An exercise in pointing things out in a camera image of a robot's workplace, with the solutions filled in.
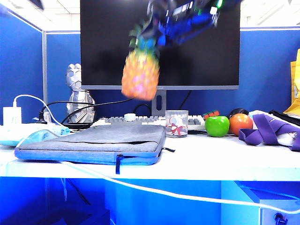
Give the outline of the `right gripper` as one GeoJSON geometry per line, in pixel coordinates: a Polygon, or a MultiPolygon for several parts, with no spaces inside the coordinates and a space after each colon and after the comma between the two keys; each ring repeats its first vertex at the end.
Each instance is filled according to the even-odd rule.
{"type": "Polygon", "coordinates": [[[165,23],[157,18],[151,18],[143,26],[140,36],[143,38],[157,38],[157,47],[182,44],[203,31],[215,27],[218,22],[219,8],[207,7],[203,9],[189,8],[168,16],[165,23]]]}

